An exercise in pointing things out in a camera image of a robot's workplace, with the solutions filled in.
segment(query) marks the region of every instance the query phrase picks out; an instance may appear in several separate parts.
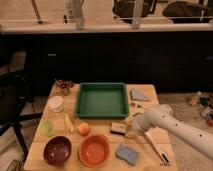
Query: bowl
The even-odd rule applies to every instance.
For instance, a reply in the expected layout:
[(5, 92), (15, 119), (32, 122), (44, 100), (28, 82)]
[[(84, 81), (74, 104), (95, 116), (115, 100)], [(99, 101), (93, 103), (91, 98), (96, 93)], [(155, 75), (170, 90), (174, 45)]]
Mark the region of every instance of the bowl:
[(45, 146), (43, 157), (50, 165), (61, 165), (71, 154), (72, 145), (68, 138), (57, 136)]
[(78, 156), (86, 167), (100, 167), (109, 157), (109, 142), (102, 134), (87, 137), (80, 145)]

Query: wooden table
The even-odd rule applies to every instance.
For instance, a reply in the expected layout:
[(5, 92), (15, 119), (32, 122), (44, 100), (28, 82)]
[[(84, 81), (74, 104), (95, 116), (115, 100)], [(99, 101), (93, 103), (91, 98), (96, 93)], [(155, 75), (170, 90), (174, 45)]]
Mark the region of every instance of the wooden table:
[[(146, 95), (150, 97), (149, 102), (138, 102), (138, 104), (142, 105), (144, 108), (151, 107), (153, 105), (158, 104), (157, 95), (155, 92), (155, 88), (153, 85), (128, 85), (128, 99), (130, 102), (130, 89), (136, 88), (141, 92), (144, 92)], [(134, 139), (124, 138), (121, 135), (116, 134), (110, 134), (109, 127), (110, 123), (113, 120), (95, 120), (95, 119), (89, 119), (89, 120), (82, 120), (79, 118), (76, 118), (74, 116), (74, 107), (76, 103), (76, 96), (78, 91), (79, 85), (75, 85), (71, 89), (71, 93), (68, 96), (63, 96), (64, 98), (64, 107), (65, 111), (71, 114), (72, 121), (75, 126), (75, 130), (72, 134), (69, 134), (66, 132), (65, 129), (65, 122), (64, 122), (64, 112), (61, 113), (54, 113), (51, 111), (51, 109), (48, 107), (48, 105), (45, 106), (43, 116), (41, 118), (41, 121), (51, 121), (53, 123), (55, 135), (62, 135), (66, 136), (70, 139), (72, 142), (72, 154), (67, 159), (67, 161), (64, 163), (64, 165), (60, 167), (55, 167), (47, 164), (43, 159), (43, 150), (46, 145), (46, 143), (52, 138), (47, 137), (45, 135), (41, 135), (37, 129), (35, 137), (33, 139), (32, 145), (29, 150), (29, 154), (27, 157), (27, 160), (24, 165), (24, 170), (42, 170), (42, 171), (85, 171), (85, 170), (98, 170), (98, 171), (113, 171), (115, 168), (120, 171), (160, 171), (160, 170), (177, 170), (174, 154), (172, 151), (172, 147), (170, 144), (170, 140), (168, 137), (168, 134), (166, 131), (160, 129), (160, 128), (154, 128), (150, 130), (150, 133), (152, 134), (153, 138), (156, 140), (156, 142), (162, 147), (162, 149), (166, 152), (168, 155), (171, 166), (162, 166), (162, 161), (158, 157), (158, 155), (153, 150), (152, 146), (146, 141), (146, 139), (143, 136), (137, 136)], [(55, 95), (61, 95), (60, 90), (53, 86), (52, 91), (50, 93), (50, 97)], [(117, 122), (126, 122), (132, 118), (132, 115), (136, 112), (143, 112), (143, 109), (135, 108), (130, 106), (130, 115), (126, 120), (116, 120)], [(105, 136), (108, 137), (108, 140), (110, 142), (110, 156), (107, 160), (106, 164), (103, 167), (97, 168), (97, 169), (91, 169), (84, 167), (77, 157), (77, 150), (79, 147), (79, 144), (83, 141), (85, 137), (81, 136), (77, 132), (77, 126), (83, 122), (86, 121), (91, 125), (91, 134), (95, 133), (102, 133)], [(120, 160), (116, 158), (115, 156), (115, 150), (118, 147), (120, 143), (124, 143), (127, 146), (132, 147), (134, 150), (139, 152), (139, 159), (137, 161), (136, 166), (131, 166), (128, 163), (126, 163), (123, 160)]]

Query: brown bowl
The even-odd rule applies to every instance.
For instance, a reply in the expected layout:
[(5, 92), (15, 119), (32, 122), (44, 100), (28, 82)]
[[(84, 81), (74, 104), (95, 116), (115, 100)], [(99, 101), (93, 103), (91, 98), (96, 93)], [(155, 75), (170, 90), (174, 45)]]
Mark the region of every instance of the brown bowl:
[(70, 140), (63, 136), (57, 136), (46, 144), (43, 156), (48, 164), (61, 165), (69, 157), (71, 150)]

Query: yellow object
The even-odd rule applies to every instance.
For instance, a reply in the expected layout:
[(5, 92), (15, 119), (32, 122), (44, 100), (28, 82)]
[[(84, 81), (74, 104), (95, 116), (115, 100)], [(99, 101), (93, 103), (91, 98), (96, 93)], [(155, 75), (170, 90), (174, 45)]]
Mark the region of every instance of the yellow object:
[(46, 135), (48, 137), (51, 137), (54, 135), (54, 129), (53, 124), (50, 121), (42, 121), (39, 126), (39, 132), (40, 134)]
[(74, 126), (67, 112), (64, 113), (64, 120), (65, 120), (67, 132), (72, 133), (74, 131)]

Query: blue sponge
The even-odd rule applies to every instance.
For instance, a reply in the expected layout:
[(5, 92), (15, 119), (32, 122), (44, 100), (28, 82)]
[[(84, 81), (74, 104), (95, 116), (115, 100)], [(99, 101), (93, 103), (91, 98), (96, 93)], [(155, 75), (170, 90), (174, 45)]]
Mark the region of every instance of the blue sponge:
[(120, 144), (116, 149), (115, 155), (118, 158), (127, 161), (130, 165), (135, 166), (138, 160), (139, 153), (134, 151), (130, 147)]

